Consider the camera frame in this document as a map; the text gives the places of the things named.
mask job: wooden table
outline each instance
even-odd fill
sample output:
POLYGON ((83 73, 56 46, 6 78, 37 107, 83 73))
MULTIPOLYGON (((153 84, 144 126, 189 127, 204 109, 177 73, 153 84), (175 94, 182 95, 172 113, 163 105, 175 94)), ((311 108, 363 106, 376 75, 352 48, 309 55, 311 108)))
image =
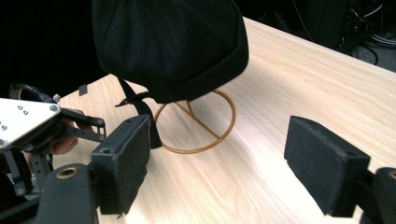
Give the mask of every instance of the wooden table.
MULTIPOLYGON (((246 19, 246 71, 219 88, 236 107, 229 136, 208 151, 180 155, 151 151, 148 175, 127 216, 101 223, 358 223, 323 216, 283 158, 291 115, 317 121, 372 157, 369 169, 396 166, 396 74, 246 19)), ((144 88, 133 84, 136 91, 144 88)), ((136 115, 114 107, 124 95, 109 75, 60 105, 103 118, 111 133, 136 115)), ((147 100, 155 113, 160 105, 147 100)), ((197 117, 222 132, 230 108, 216 94, 192 102, 197 117)), ((158 120, 164 142, 189 148, 208 140, 176 106, 158 120)), ((91 161, 96 143, 80 140, 56 166, 91 161)))

